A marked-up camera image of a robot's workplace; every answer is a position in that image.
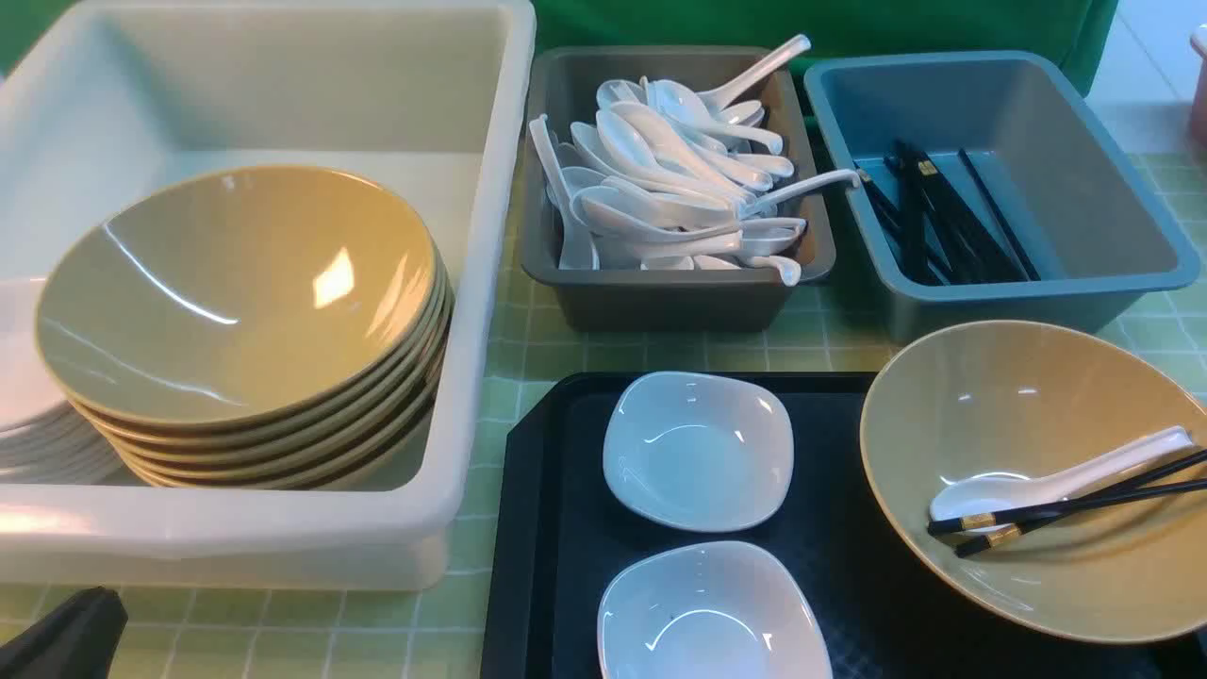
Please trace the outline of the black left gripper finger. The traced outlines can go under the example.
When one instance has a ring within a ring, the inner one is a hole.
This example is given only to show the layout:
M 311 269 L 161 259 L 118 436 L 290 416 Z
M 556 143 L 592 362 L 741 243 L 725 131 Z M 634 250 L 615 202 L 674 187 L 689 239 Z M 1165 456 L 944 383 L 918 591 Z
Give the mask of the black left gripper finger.
M 1 648 L 2 678 L 107 678 L 124 636 L 115 589 L 81 589 Z

